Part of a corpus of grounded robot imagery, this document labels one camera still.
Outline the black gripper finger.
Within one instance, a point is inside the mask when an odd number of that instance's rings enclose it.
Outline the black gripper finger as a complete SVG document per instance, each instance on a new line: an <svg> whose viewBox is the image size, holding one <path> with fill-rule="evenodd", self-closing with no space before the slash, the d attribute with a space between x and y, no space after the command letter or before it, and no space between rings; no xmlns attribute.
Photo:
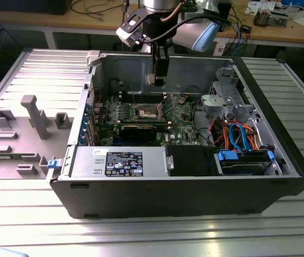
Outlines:
<svg viewBox="0 0 304 257"><path fill-rule="evenodd" d="M169 67L168 55L153 55L153 78L155 86L164 85L164 77L167 76Z"/></svg>

